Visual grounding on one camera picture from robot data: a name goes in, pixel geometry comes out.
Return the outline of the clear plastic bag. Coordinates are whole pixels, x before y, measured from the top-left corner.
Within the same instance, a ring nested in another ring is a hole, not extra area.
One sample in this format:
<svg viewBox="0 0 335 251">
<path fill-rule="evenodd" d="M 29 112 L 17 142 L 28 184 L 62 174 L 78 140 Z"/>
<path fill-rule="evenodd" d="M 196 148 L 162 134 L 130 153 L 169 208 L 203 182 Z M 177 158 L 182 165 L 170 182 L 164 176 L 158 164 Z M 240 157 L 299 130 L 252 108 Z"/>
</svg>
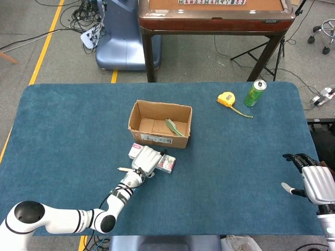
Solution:
<svg viewBox="0 0 335 251">
<path fill-rule="evenodd" d="M 248 235 L 227 235 L 221 239 L 222 251 L 262 251 L 256 241 Z"/>
</svg>

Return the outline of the black equipment frame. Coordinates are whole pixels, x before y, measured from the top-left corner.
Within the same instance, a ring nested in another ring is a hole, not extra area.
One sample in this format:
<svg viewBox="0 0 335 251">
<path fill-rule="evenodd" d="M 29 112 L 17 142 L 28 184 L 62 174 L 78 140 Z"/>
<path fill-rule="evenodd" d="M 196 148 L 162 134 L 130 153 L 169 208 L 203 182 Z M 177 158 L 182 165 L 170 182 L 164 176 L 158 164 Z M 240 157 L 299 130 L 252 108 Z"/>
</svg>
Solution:
<svg viewBox="0 0 335 251">
<path fill-rule="evenodd" d="M 335 118 L 307 119 L 318 158 L 335 172 Z"/>
</svg>

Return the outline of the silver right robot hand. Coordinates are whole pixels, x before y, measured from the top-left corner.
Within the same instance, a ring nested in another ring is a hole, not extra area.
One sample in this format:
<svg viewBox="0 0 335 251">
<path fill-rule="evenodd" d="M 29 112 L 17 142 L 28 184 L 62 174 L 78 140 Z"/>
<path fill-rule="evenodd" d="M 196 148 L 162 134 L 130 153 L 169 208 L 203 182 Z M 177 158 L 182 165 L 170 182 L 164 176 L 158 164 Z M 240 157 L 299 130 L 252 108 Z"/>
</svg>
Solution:
<svg viewBox="0 0 335 251">
<path fill-rule="evenodd" d="M 281 186 L 291 195 L 308 198 L 314 205 L 335 204 L 335 180 L 330 169 L 306 154 L 284 154 L 288 162 L 297 167 L 304 183 L 304 189 L 296 189 L 285 182 Z"/>
</svg>

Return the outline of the light wooden furniture leg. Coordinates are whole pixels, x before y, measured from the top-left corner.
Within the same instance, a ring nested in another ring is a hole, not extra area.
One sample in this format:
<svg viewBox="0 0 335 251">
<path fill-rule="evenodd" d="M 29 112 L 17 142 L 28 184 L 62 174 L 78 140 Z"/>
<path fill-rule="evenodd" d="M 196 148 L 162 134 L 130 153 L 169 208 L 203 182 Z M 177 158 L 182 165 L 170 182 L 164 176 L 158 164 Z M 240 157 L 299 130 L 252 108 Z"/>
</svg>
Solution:
<svg viewBox="0 0 335 251">
<path fill-rule="evenodd" d="M 18 64 L 18 61 L 15 60 L 14 58 L 12 58 L 11 56 L 3 53 L 0 51 L 0 58 L 3 58 L 5 60 L 7 60 L 8 62 L 12 63 L 12 64 Z"/>
</svg>

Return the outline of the blue grey robot torso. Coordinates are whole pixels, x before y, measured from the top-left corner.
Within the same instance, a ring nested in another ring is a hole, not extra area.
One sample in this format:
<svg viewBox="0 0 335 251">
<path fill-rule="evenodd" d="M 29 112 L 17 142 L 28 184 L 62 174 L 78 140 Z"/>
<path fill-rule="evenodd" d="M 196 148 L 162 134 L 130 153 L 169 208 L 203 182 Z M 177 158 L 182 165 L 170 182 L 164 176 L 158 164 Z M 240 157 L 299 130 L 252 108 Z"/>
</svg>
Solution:
<svg viewBox="0 0 335 251">
<path fill-rule="evenodd" d="M 109 251 L 222 251 L 219 235 L 113 236 Z"/>
</svg>

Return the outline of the yellow tape measure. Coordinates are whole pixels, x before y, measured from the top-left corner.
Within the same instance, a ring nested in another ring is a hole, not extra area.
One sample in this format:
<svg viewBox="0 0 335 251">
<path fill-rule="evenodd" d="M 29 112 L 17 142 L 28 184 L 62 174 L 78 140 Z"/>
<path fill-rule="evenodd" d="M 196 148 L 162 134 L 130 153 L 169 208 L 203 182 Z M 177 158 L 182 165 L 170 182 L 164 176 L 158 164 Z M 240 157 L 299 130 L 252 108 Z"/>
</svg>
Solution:
<svg viewBox="0 0 335 251">
<path fill-rule="evenodd" d="M 235 109 L 233 107 L 234 103 L 236 101 L 235 95 L 232 92 L 223 92 L 217 97 L 217 102 L 220 103 L 221 105 L 224 105 L 225 107 L 228 107 L 232 109 L 234 112 L 237 114 L 246 117 L 246 118 L 253 118 L 253 116 L 248 116 L 243 113 L 241 113 L 239 110 Z"/>
</svg>

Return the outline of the black tripod stand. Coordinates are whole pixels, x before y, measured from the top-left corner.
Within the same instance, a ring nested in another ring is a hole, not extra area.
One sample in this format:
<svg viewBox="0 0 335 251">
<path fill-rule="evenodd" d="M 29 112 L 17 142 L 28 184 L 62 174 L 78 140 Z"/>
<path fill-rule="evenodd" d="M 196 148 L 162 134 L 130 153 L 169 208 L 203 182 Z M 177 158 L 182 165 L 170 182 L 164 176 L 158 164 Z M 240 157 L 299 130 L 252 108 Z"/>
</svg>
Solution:
<svg viewBox="0 0 335 251">
<path fill-rule="evenodd" d="M 294 1 L 298 1 L 300 3 L 299 7 L 295 10 L 295 16 L 299 16 L 300 14 L 303 13 L 303 6 L 305 4 L 305 2 L 307 0 L 291 0 L 291 3 L 294 2 Z M 278 45 L 278 53 L 274 56 L 276 58 L 276 64 L 275 64 L 275 68 L 273 70 L 269 69 L 267 66 L 264 67 L 265 71 L 267 73 L 269 73 L 271 76 L 273 76 L 273 81 L 276 80 L 276 76 L 277 76 L 277 70 L 278 70 L 278 66 L 279 66 L 279 63 L 280 63 L 280 60 L 281 60 L 281 57 L 284 57 L 285 56 L 285 36 L 282 37 L 282 39 L 280 40 L 280 43 Z M 268 42 L 265 42 L 257 47 L 254 47 L 246 52 L 243 52 L 237 56 L 234 56 L 232 57 L 230 60 L 231 61 L 234 61 L 236 63 L 236 59 L 237 58 L 240 58 L 244 55 L 248 55 L 250 56 L 252 59 L 254 59 L 256 62 L 259 60 L 258 58 L 256 58 L 252 52 L 255 51 L 256 49 L 259 49 L 261 47 L 265 47 L 266 45 L 268 44 Z"/>
</svg>

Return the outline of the open brown cardboard box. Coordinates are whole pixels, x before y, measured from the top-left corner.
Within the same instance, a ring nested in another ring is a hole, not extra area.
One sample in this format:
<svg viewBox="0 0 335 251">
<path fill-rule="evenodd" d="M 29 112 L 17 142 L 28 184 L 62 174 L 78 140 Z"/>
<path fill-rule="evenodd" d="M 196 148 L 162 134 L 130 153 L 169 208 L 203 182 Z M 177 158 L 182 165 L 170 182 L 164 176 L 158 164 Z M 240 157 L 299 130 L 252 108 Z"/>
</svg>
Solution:
<svg viewBox="0 0 335 251">
<path fill-rule="evenodd" d="M 137 143 L 184 149 L 191 134 L 192 115 L 191 106 L 137 100 L 130 113 L 128 130 Z M 172 132 L 165 119 L 171 119 L 184 136 Z"/>
</svg>

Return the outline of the blue grey machine base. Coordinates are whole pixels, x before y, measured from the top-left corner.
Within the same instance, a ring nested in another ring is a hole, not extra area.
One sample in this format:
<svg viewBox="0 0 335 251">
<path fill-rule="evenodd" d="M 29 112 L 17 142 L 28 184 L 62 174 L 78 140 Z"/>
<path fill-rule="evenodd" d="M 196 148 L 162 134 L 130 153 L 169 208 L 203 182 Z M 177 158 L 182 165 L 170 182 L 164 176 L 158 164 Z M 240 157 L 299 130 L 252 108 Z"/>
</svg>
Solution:
<svg viewBox="0 0 335 251">
<path fill-rule="evenodd" d="M 97 0 L 104 25 L 95 58 L 105 70 L 144 71 L 146 64 L 138 24 L 139 0 Z"/>
</svg>

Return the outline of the brown mahjong table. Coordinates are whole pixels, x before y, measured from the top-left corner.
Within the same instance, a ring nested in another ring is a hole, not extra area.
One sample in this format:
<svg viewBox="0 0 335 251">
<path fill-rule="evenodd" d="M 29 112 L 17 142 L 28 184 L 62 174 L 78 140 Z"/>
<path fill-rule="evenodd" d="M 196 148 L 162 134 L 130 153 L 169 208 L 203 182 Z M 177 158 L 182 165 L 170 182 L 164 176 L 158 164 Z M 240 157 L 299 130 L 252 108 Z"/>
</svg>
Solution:
<svg viewBox="0 0 335 251">
<path fill-rule="evenodd" d="M 154 83 L 152 37 L 155 35 L 265 36 L 248 81 L 256 80 L 296 16 L 291 0 L 246 0 L 244 5 L 179 4 L 178 0 L 139 0 L 147 80 Z"/>
</svg>

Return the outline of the white floral toothpaste box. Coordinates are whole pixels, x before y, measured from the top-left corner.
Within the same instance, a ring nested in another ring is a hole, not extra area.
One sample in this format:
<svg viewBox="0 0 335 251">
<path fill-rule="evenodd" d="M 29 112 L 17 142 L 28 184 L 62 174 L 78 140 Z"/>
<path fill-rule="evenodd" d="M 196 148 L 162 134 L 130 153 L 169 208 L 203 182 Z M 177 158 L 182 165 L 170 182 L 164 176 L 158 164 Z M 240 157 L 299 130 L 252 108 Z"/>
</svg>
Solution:
<svg viewBox="0 0 335 251">
<path fill-rule="evenodd" d="M 135 159 L 144 146 L 134 143 L 128 153 L 130 159 Z M 156 164 L 155 168 L 166 173 L 171 173 L 175 164 L 176 158 L 165 154 L 161 157 L 160 161 Z"/>
</svg>

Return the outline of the white power strip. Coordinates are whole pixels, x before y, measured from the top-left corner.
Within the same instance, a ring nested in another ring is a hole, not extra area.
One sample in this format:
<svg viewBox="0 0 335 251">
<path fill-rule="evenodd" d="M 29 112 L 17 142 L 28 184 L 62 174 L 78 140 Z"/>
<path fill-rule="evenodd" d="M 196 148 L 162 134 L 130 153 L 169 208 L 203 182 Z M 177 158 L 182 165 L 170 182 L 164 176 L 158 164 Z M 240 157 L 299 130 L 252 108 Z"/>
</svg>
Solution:
<svg viewBox="0 0 335 251">
<path fill-rule="evenodd" d="M 321 106 L 335 97 L 335 87 L 324 88 L 319 95 L 315 96 L 311 102 L 314 106 Z"/>
<path fill-rule="evenodd" d="M 98 27 L 92 27 L 88 31 L 80 35 L 81 41 L 88 49 L 93 49 L 96 47 L 99 38 L 99 29 Z"/>
</svg>

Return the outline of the green toothbrush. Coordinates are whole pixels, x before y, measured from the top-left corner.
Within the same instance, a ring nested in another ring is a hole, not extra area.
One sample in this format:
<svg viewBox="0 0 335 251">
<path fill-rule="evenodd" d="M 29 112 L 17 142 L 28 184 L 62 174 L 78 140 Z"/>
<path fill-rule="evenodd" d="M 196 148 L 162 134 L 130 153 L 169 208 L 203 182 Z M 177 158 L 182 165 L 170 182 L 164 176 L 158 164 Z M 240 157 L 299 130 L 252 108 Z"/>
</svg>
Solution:
<svg viewBox="0 0 335 251">
<path fill-rule="evenodd" d="M 176 124 L 171 119 L 165 119 L 166 126 L 178 136 L 184 136 L 178 129 Z"/>
</svg>

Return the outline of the chrome wheeled stool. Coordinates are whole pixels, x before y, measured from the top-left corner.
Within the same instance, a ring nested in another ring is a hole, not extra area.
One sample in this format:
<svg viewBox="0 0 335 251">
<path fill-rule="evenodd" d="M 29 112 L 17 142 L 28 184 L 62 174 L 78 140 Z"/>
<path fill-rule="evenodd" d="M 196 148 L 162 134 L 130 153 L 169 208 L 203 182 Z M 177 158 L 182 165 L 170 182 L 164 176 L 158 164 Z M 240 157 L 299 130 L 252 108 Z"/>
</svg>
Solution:
<svg viewBox="0 0 335 251">
<path fill-rule="evenodd" d="M 322 32 L 324 35 L 326 35 L 330 41 L 328 46 L 324 46 L 322 49 L 322 54 L 327 55 L 331 51 L 330 45 L 332 45 L 335 42 L 335 19 L 327 19 L 321 23 L 321 25 L 314 26 L 312 28 L 312 35 L 308 38 L 307 43 L 313 44 L 315 42 L 315 35 Z"/>
</svg>

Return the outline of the blue carpet table cover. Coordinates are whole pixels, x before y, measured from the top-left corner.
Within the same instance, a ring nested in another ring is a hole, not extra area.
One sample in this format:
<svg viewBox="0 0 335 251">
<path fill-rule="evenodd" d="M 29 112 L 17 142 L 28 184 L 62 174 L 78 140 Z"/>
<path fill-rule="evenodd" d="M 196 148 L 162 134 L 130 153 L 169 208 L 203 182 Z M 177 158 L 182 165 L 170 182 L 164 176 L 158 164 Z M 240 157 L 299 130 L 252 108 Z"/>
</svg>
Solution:
<svg viewBox="0 0 335 251">
<path fill-rule="evenodd" d="M 19 101 L 0 164 L 0 223 L 34 200 L 61 209 L 98 208 L 127 167 L 137 100 L 191 106 L 191 136 L 171 173 L 160 170 L 121 211 L 114 235 L 320 235 L 317 207 L 287 193 L 303 187 L 286 153 L 317 158 L 298 89 L 270 83 L 252 108 L 249 83 L 37 84 Z M 232 109 L 217 102 L 232 92 Z"/>
</svg>

